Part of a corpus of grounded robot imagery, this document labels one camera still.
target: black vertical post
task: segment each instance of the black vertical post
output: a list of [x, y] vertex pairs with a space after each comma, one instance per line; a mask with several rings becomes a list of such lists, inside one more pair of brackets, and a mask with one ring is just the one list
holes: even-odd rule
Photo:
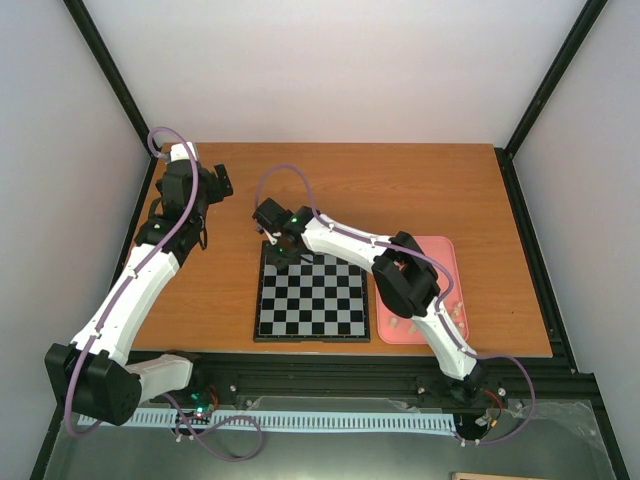
[[144, 121], [144, 118], [142, 118], [142, 113], [140, 113], [140, 110], [138, 109], [136, 102], [133, 100], [127, 85], [124, 83], [124, 79], [122, 78], [122, 75], [120, 75], [118, 67], [102, 40], [100, 32], [96, 28], [95, 23], [93, 23], [93, 19], [91, 18], [91, 15], [89, 15], [87, 7], [82, 0], [64, 0], [64, 4], [78, 26], [78, 30], [80, 30], [80, 33], [91, 49], [91, 53], [93, 53], [98, 65], [100, 65], [100, 68], [111, 85], [113, 92], [116, 94], [116, 97], [118, 97], [120, 105], [122, 105], [127, 117], [129, 117], [129, 121], [138, 134], [144, 148], [149, 152], [149, 155], [151, 155], [147, 146], [149, 127]]
[[518, 149], [522, 146], [531, 127], [533, 127], [540, 112], [542, 112], [542, 109], [546, 105], [547, 100], [551, 97], [562, 75], [564, 75], [571, 60], [573, 60], [580, 45], [582, 45], [589, 30], [591, 30], [591, 27], [606, 4], [607, 0], [587, 0], [587, 3], [585, 3], [580, 15], [569, 31], [569, 35], [567, 35], [562, 47], [560, 47], [560, 51], [553, 60], [551, 67], [549, 67], [549, 71], [547, 71], [547, 74], [542, 79], [542, 83], [540, 83], [533, 99], [531, 99], [531, 103], [529, 103], [522, 119], [520, 119], [520, 123], [518, 123], [509, 143], [504, 149], [509, 160], [513, 160]]

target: gray floor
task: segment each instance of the gray floor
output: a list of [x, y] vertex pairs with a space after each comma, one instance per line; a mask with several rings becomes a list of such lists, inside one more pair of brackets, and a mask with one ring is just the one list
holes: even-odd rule
[[[502, 428], [512, 428], [509, 422], [501, 420]], [[453, 472], [473, 471], [613, 479], [602, 445], [574, 426], [571, 419], [536, 419], [505, 444], [465, 448], [452, 438], [427, 435], [267, 433], [262, 452], [243, 463], [217, 460], [192, 442], [176, 443], [169, 429], [101, 427], [81, 440], [61, 433], [46, 478], [449, 479]], [[249, 432], [207, 438], [236, 454], [249, 451], [254, 441]]]

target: black and white checkered board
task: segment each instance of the black and white checkered board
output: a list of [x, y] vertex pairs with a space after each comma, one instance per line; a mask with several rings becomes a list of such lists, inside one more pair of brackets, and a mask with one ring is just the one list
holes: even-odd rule
[[254, 340], [368, 342], [366, 272], [332, 255], [304, 258], [313, 263], [278, 273], [263, 244]]

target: wooden table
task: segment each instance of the wooden table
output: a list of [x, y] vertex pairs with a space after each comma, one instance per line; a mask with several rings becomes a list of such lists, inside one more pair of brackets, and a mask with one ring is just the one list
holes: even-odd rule
[[[444, 235], [454, 244], [471, 335], [480, 353], [551, 356], [538, 303], [491, 145], [198, 144], [204, 166], [224, 163], [234, 195], [208, 212], [209, 248], [195, 247], [162, 292], [134, 348], [225, 352], [428, 355], [420, 345], [255, 343], [260, 245], [251, 219], [262, 173], [292, 163], [309, 177], [318, 208], [365, 231]], [[152, 185], [164, 172], [159, 163]], [[263, 198], [295, 211], [308, 204], [289, 171], [272, 175]], [[158, 197], [149, 190], [149, 203]]]

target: robotic arm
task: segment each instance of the robotic arm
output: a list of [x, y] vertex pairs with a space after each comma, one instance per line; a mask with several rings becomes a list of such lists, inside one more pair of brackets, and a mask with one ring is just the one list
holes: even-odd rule
[[297, 263], [305, 253], [327, 253], [372, 273], [385, 306], [415, 323], [433, 349], [442, 372], [460, 382], [460, 401], [466, 402], [468, 396], [475, 394], [483, 374], [476, 359], [465, 353], [475, 351], [459, 334], [444, 305], [436, 311], [438, 273], [426, 260], [393, 249], [397, 246], [421, 254], [411, 235], [399, 232], [390, 237], [362, 232], [324, 214], [316, 218], [309, 207], [293, 214], [271, 198], [257, 208], [253, 218], [258, 231], [269, 240], [267, 256], [278, 269]]
[[[197, 159], [195, 146], [188, 145]], [[223, 165], [215, 166], [211, 172], [199, 163], [197, 166], [198, 190], [187, 221], [140, 269], [140, 262], [177, 224], [189, 201], [193, 180], [189, 156], [182, 145], [173, 146], [167, 170], [156, 184], [161, 197], [152, 203], [149, 218], [135, 238], [136, 246], [120, 278], [71, 344], [53, 344], [47, 352], [45, 365], [60, 405], [64, 405], [81, 352], [94, 337], [76, 384], [74, 412], [122, 425], [141, 402], [189, 384], [193, 363], [183, 356], [166, 354], [135, 365], [126, 363], [133, 339], [164, 286], [194, 246], [206, 248], [209, 205], [233, 194]], [[162, 213], [157, 213], [160, 203]], [[98, 331], [105, 311], [106, 319]]]

